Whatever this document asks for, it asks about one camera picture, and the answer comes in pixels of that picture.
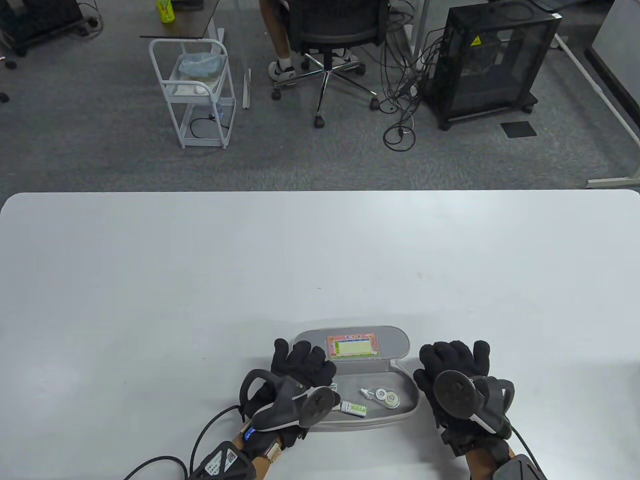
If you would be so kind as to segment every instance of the small bottle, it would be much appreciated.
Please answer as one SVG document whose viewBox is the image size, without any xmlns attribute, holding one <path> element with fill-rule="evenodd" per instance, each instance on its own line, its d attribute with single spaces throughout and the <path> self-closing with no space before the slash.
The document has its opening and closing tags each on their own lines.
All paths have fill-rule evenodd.
<svg viewBox="0 0 640 480">
<path fill-rule="evenodd" d="M 218 118 L 222 120 L 222 117 L 225 116 L 225 113 L 222 111 L 222 104 L 220 103 L 220 101 L 216 103 L 216 110 L 218 110 Z"/>
<path fill-rule="evenodd" d="M 156 5 L 158 12 L 160 12 L 160 20 L 162 20 L 162 23 L 171 23 L 175 20 L 171 0 L 157 0 Z"/>
</svg>

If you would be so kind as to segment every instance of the gray case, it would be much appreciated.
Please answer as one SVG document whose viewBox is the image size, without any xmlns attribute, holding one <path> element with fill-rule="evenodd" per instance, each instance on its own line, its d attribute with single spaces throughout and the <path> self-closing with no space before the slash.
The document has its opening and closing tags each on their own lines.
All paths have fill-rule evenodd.
<svg viewBox="0 0 640 480">
<path fill-rule="evenodd" d="M 321 328 L 299 334 L 295 342 L 307 340 L 312 346 L 320 346 L 328 353 L 328 337 L 373 333 L 378 341 L 376 358 L 336 358 L 337 374 L 333 381 L 338 384 L 342 400 L 367 406 L 367 416 L 355 417 L 348 413 L 331 412 L 313 427 L 320 431 L 344 431 L 375 428 L 405 420 L 415 412 L 419 402 L 419 390 L 413 378 L 396 360 L 409 353 L 409 338 L 395 326 L 358 326 L 350 328 Z M 361 388 L 383 387 L 395 390 L 400 405 L 393 410 L 378 400 L 368 400 Z"/>
</svg>

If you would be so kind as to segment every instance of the hand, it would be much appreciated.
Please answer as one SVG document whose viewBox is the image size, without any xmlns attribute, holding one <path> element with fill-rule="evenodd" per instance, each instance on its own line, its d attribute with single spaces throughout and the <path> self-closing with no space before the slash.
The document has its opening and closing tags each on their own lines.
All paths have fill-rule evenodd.
<svg viewBox="0 0 640 480">
<path fill-rule="evenodd" d="M 424 365 L 424 370 L 416 370 L 413 373 L 413 379 L 429 400 L 438 425 L 451 429 L 452 433 L 457 435 L 483 435 L 484 429 L 477 423 L 457 419 L 445 412 L 435 397 L 433 382 L 445 370 L 457 370 L 468 377 L 487 376 L 489 352 L 489 344 L 482 340 L 474 344 L 473 354 L 469 347 L 459 340 L 451 343 L 436 342 L 420 348 L 420 361 Z"/>
<path fill-rule="evenodd" d="M 296 343 L 291 352 L 286 340 L 277 339 L 274 344 L 275 352 L 271 361 L 271 372 L 278 376 L 289 375 L 307 388 L 329 386 L 335 376 L 336 367 L 326 359 L 324 350 L 320 347 L 311 348 L 311 343 L 303 340 Z M 272 384 L 265 383 L 244 406 L 243 414 L 249 418 L 263 406 L 275 401 L 276 391 Z M 340 397 L 335 395 L 335 405 L 340 403 Z M 283 448 L 292 447 L 298 438 L 304 438 L 308 429 L 298 426 L 286 427 L 278 430 Z M 254 432 L 249 438 L 250 443 L 259 443 L 262 432 Z"/>
</svg>

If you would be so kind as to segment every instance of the correction tape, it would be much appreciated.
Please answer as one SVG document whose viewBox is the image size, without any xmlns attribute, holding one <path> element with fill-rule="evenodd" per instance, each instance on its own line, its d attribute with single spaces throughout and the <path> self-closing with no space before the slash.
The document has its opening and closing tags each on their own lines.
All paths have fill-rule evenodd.
<svg viewBox="0 0 640 480">
<path fill-rule="evenodd" d="M 400 397 L 395 390 L 389 390 L 383 387 L 361 388 L 360 393 L 368 400 L 378 400 L 387 408 L 393 409 L 400 405 Z"/>
</svg>

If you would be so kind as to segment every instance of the gray carpet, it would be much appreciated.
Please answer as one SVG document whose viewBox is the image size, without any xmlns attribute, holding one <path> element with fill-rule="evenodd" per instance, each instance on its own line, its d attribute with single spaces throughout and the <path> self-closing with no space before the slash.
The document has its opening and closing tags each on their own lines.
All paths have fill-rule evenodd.
<svg viewBox="0 0 640 480">
<path fill-rule="evenodd" d="M 238 112 L 227 150 L 182 150 L 148 42 L 138 38 L 145 24 L 158 21 L 149 14 L 152 4 L 103 0 L 106 29 L 100 37 L 61 38 L 18 59 L 18 70 L 0 69 L 1 89 L 12 98 L 0 105 L 0 204 L 23 191 L 581 188 L 589 178 L 628 175 L 640 161 L 630 138 L 560 51 L 550 51 L 540 70 L 533 88 L 540 103 L 531 115 L 508 113 L 441 132 L 421 106 L 414 148 L 395 153 L 381 140 L 392 117 L 369 111 L 366 95 L 334 81 L 326 127 L 315 130 L 319 80 L 271 100 L 266 67 L 273 53 L 255 0 L 243 5 L 253 65 L 251 109 Z M 239 96 L 230 7 L 223 0 L 216 21 L 228 29 Z M 563 27 L 594 35 L 603 13 L 586 11 L 578 10 L 577 24 L 567 14 Z M 165 68 L 172 61 L 170 52 L 161 58 Z M 362 81 L 380 88 L 373 62 Z M 508 139 L 500 123 L 518 120 L 530 121 L 538 136 Z"/>
</svg>

